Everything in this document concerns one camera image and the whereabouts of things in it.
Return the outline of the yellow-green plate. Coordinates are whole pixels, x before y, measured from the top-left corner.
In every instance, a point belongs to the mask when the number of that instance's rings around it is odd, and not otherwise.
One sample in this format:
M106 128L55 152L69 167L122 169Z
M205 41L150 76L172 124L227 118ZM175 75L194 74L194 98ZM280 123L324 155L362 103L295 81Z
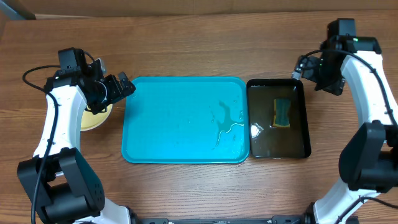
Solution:
M81 119L81 131L89 131L103 124L109 117L112 108L113 105L109 105L106 110L103 110L98 114L93 114L92 112L84 110Z

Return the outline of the green yellow sponge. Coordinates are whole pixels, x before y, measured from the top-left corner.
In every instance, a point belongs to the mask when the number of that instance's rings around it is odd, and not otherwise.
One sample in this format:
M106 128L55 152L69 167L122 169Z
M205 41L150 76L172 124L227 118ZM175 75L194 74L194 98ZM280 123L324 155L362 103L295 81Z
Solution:
M286 98L274 99L274 118L272 127L274 128L289 128L289 110L290 100Z

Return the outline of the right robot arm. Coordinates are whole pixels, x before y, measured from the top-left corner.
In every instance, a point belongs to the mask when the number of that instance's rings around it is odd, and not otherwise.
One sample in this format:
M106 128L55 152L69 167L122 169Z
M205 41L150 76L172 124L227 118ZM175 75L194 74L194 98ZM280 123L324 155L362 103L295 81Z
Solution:
M358 223L353 214L368 201L390 208L397 205L378 196L397 187L397 103L374 37L340 37L324 41L316 51L301 55L293 78L305 78L327 88L329 69L350 87L359 129L342 150L339 179L326 195L311 203L301 223Z

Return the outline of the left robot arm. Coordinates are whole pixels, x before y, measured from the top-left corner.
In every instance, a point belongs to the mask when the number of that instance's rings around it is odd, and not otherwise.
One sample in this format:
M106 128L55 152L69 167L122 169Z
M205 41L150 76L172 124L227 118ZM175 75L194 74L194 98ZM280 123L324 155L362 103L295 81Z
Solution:
M98 114L134 93L124 72L104 76L101 60L61 60L40 88L47 99L41 140L17 176L36 223L139 223L129 207L106 198L100 178L80 152L84 111Z

